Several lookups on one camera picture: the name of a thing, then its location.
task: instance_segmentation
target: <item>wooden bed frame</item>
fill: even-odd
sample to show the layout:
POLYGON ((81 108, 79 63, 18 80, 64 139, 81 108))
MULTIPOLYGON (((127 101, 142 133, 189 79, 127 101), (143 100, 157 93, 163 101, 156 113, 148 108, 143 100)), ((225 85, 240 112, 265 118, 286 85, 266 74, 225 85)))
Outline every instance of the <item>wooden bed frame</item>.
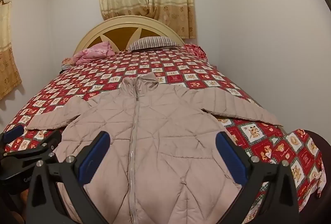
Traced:
POLYGON ((142 16, 120 16, 106 20, 85 35, 74 54, 100 42, 109 41, 114 52, 128 49, 140 38, 148 36, 169 37, 181 47, 184 41, 171 28, 151 18, 142 16))

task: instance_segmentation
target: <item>pink blanket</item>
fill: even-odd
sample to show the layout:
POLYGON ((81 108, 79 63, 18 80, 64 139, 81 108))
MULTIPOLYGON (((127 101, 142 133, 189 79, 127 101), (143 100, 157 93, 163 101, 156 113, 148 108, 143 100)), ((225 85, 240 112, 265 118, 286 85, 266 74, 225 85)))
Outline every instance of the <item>pink blanket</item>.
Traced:
POLYGON ((109 42, 102 42, 75 54, 72 58, 72 64, 81 65, 114 55, 115 52, 110 47, 109 42))

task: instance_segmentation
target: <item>metal bolt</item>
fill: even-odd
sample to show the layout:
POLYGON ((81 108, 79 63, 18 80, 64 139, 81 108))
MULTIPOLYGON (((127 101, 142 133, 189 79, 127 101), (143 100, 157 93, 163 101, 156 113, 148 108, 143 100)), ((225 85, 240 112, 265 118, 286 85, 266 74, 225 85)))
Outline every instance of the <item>metal bolt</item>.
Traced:
POLYGON ((282 165, 285 166, 285 167, 287 167, 287 166, 289 166, 289 162, 287 160, 283 160, 282 161, 282 165))
POLYGON ((43 161, 37 161, 37 166, 38 167, 41 167, 41 166, 43 166, 44 165, 44 162, 43 161))
POLYGON ((75 157, 74 156, 69 156, 66 158, 66 162, 68 163, 73 163, 75 161, 75 157))
POLYGON ((252 156, 251 161, 252 161, 252 163, 258 163, 260 161, 260 159, 258 156, 252 156))

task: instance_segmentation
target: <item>beige puffer jacket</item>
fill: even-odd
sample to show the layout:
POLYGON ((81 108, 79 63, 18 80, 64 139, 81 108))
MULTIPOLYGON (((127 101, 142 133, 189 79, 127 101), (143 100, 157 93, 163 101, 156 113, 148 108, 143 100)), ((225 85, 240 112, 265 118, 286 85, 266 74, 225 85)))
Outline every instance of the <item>beige puffer jacket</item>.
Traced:
MULTIPOLYGON (((28 128, 56 129, 72 121, 56 149, 60 162, 100 131, 110 134, 112 145, 84 187, 110 224, 215 224, 241 186, 215 146, 216 134, 226 129, 206 111, 278 124, 263 108, 222 89, 159 84, 150 73, 125 78, 120 89, 88 102, 72 97, 63 108, 35 116, 28 128)), ((79 221, 63 186, 60 192, 79 221)))

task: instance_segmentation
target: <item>jacket collar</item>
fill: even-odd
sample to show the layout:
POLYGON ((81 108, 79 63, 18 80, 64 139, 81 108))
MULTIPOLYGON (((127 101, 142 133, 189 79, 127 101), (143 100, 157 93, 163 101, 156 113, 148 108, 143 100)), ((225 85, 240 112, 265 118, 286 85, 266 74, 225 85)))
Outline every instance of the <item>jacket collar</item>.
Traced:
POLYGON ((158 79, 154 73, 148 73, 147 75, 123 79, 120 92, 127 95, 144 95, 149 91, 153 91, 158 86, 158 79))

